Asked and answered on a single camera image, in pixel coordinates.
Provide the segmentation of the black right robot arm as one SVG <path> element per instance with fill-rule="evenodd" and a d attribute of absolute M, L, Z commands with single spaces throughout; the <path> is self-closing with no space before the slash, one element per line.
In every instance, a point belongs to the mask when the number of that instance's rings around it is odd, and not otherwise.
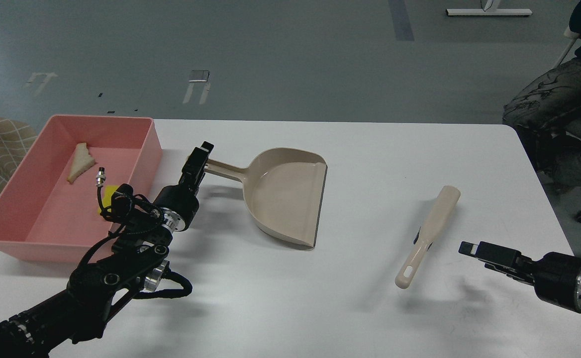
<path fill-rule="evenodd" d="M 546 303 L 581 313 L 581 259 L 549 252 L 537 261 L 520 251 L 488 242 L 461 242 L 459 254 L 475 258 L 484 267 L 534 288 Z"/>

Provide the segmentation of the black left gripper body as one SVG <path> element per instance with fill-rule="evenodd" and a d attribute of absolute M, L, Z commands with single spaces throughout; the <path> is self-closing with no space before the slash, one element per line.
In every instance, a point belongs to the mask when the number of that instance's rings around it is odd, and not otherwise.
<path fill-rule="evenodd" d="M 199 209 L 198 191 L 199 182 L 182 181 L 177 185 L 165 186 L 153 204 L 176 213 L 181 218 L 181 224 L 177 225 L 175 231 L 185 231 Z"/>

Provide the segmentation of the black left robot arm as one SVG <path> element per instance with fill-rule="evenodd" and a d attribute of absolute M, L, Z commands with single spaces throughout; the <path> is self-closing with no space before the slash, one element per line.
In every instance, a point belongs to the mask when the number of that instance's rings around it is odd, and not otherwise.
<path fill-rule="evenodd" d="M 97 175 L 104 220 L 118 225 L 94 244 L 70 275 L 65 290 L 0 321 L 0 358 L 47 358 L 54 348 L 100 339 L 130 301 L 188 296 L 193 286 L 170 269 L 173 233 L 189 228 L 199 209 L 197 193 L 214 146 L 205 141 L 187 158 L 176 185 L 154 201 L 122 184 L 102 203 L 105 171 Z"/>

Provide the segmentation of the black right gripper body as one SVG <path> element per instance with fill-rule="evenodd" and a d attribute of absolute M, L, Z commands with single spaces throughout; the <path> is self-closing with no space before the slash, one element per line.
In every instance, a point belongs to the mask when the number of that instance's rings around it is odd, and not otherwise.
<path fill-rule="evenodd" d="M 521 270 L 540 300 L 581 313 L 580 258 L 550 252 L 537 261 L 525 259 Z"/>

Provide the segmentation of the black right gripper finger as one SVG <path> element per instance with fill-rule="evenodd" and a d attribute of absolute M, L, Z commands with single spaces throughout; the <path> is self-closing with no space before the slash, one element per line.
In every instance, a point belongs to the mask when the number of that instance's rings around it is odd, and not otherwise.
<path fill-rule="evenodd" d="M 527 284 L 532 287 L 535 285 L 535 280 L 534 277 L 532 276 L 532 273 L 526 272 L 522 268 L 518 269 L 515 267 L 504 267 L 504 265 L 498 265 L 493 263 L 485 263 L 484 267 L 486 269 L 494 270 L 495 272 L 504 274 L 508 278 L 513 279 L 514 281 Z"/>
<path fill-rule="evenodd" d="M 488 242 L 461 242 L 459 254 L 478 259 L 486 267 L 499 271 L 526 271 L 534 265 L 534 261 L 520 251 Z"/>

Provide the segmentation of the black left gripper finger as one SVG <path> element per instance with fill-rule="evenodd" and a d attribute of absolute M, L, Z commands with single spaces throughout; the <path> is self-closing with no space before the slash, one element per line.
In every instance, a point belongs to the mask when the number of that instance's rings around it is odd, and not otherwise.
<path fill-rule="evenodd" d="M 195 147 L 189 156 L 189 186 L 200 186 L 204 175 L 206 164 L 214 149 L 214 145 L 204 141 L 201 146 Z"/>
<path fill-rule="evenodd" d="M 187 158 L 181 174 L 181 185 L 199 186 L 202 181 L 202 149 L 194 149 Z"/>

